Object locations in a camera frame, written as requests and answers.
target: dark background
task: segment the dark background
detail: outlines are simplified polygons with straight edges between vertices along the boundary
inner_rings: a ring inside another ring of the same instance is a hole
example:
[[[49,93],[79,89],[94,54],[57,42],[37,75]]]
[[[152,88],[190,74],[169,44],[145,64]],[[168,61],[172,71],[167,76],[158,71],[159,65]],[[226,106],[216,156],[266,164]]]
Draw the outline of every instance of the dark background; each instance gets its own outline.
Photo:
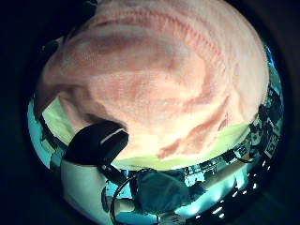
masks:
[[[34,83],[28,63],[41,43],[44,27],[59,11],[75,1],[6,1],[0,7],[1,107],[0,107],[0,223],[1,224],[89,224],[57,198],[43,182],[38,161],[24,135],[21,93]],[[229,1],[242,7],[250,19],[267,27],[277,47],[278,64],[285,81],[285,140],[278,166],[260,197],[231,224],[300,224],[300,2],[293,0]]]

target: yellow cloth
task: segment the yellow cloth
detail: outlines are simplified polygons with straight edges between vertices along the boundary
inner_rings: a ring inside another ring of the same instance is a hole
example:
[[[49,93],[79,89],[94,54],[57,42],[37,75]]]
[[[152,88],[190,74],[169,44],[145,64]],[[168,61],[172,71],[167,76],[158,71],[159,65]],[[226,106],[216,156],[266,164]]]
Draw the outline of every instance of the yellow cloth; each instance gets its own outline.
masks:
[[[58,98],[44,111],[43,117],[52,134],[68,145],[75,135]],[[215,158],[236,144],[242,142],[249,133],[248,124],[234,125],[222,129],[217,137],[217,142],[212,150],[201,158],[181,159],[173,158],[161,160],[156,156],[132,157],[123,160],[115,160],[112,164],[119,169],[138,171],[151,167],[156,170],[170,170],[195,165],[211,158]]]

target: black object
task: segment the black object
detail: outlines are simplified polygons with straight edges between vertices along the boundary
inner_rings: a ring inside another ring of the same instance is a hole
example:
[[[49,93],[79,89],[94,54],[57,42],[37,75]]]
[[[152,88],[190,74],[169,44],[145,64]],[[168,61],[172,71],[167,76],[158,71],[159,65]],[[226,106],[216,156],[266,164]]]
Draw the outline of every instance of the black object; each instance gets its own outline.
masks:
[[[56,27],[52,39],[74,35],[80,26],[95,15],[98,1],[87,0],[73,6],[68,6],[58,15],[54,23],[60,23]]]
[[[250,158],[255,158],[257,156],[257,154],[258,154],[258,151],[256,151],[253,148],[250,148],[250,151],[249,151]]]
[[[267,114],[272,123],[276,124],[283,114],[283,111],[281,109],[280,96],[272,87],[269,88],[268,96],[271,99],[271,106],[267,109]]]
[[[264,149],[266,148],[267,144],[269,143],[270,137],[273,134],[273,127],[270,122],[265,122],[262,125],[262,138],[256,147],[259,149],[260,153],[262,154]]]
[[[58,43],[56,40],[51,40],[42,48],[40,49],[39,53],[33,59],[32,66],[30,67],[30,79],[32,80],[32,83],[28,85],[28,90],[25,91],[25,93],[28,93],[28,96],[33,96],[34,90],[36,89],[38,77],[40,76],[40,73],[42,69],[44,68],[47,61],[50,59],[50,57],[55,53],[55,51],[58,48]]]
[[[103,210],[108,213],[110,211],[109,205],[107,203],[107,198],[106,198],[106,188],[102,189],[101,192],[101,202],[102,202],[102,207]]]
[[[205,172],[203,176],[204,176],[204,179],[207,180],[212,175],[214,175],[213,171],[209,170],[209,171]]]
[[[262,121],[266,121],[268,119],[267,109],[264,105],[260,105],[259,107],[259,116]]]
[[[46,125],[46,122],[44,120],[44,118],[41,116],[38,119],[39,123],[42,125],[43,130],[42,130],[42,137],[41,137],[41,141],[47,140],[49,145],[53,148],[56,149],[57,148],[57,143],[55,141],[55,137],[53,136],[53,134],[51,133],[50,129],[48,128],[48,126]]]
[[[235,153],[233,150],[227,151],[226,153],[222,154],[223,159],[226,163],[231,163],[232,160],[235,159]]]
[[[64,160],[81,165],[97,165],[113,183],[121,185],[126,177],[111,165],[128,144],[128,134],[113,121],[105,120],[80,130],[68,145]]]

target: cable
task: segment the cable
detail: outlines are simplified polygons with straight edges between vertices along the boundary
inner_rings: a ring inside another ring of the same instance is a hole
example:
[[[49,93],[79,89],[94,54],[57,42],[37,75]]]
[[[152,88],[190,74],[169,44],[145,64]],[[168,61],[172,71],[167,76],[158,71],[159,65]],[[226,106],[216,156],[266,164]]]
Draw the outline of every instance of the cable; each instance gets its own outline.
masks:
[[[254,161],[254,159],[252,159],[251,161],[249,160],[245,160],[245,159],[242,159],[240,157],[235,157],[237,160],[241,161],[241,162],[244,162],[244,163],[252,163]]]
[[[112,197],[112,204],[111,204],[111,219],[112,219],[112,224],[119,224],[116,219],[115,219],[115,214],[114,214],[114,201],[116,199],[116,197],[118,196],[118,194],[121,192],[121,190],[124,188],[124,186],[132,179],[136,178],[136,175],[133,175],[132,177],[128,178],[121,186],[119,186],[116,191],[113,194]]]

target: pink towel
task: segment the pink towel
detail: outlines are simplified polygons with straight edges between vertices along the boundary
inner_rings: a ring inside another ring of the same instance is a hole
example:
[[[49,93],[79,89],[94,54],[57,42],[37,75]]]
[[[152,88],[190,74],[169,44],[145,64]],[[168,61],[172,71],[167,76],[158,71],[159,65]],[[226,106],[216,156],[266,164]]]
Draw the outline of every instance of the pink towel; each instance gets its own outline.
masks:
[[[59,98],[75,132],[122,124],[117,159],[207,154],[218,132],[253,121],[269,83],[262,42],[220,0],[109,0],[43,69],[37,110]]]

